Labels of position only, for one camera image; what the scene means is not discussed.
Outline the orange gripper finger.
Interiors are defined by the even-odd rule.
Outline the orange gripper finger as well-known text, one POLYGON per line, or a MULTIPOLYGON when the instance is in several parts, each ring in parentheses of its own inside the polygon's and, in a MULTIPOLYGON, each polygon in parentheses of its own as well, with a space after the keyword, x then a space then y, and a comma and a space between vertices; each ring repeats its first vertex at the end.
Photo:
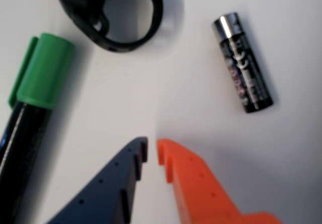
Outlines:
POLYGON ((195 152, 166 138, 158 139, 156 145, 158 163, 173 187, 181 223, 280 223, 268 212, 241 213, 195 152))

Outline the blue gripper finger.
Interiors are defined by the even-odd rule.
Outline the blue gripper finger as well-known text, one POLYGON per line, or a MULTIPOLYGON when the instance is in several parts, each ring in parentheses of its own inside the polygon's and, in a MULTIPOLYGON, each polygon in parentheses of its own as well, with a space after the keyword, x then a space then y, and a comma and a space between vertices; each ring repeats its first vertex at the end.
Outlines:
POLYGON ((147 137, 133 139, 49 223, 130 223, 147 156, 147 137))

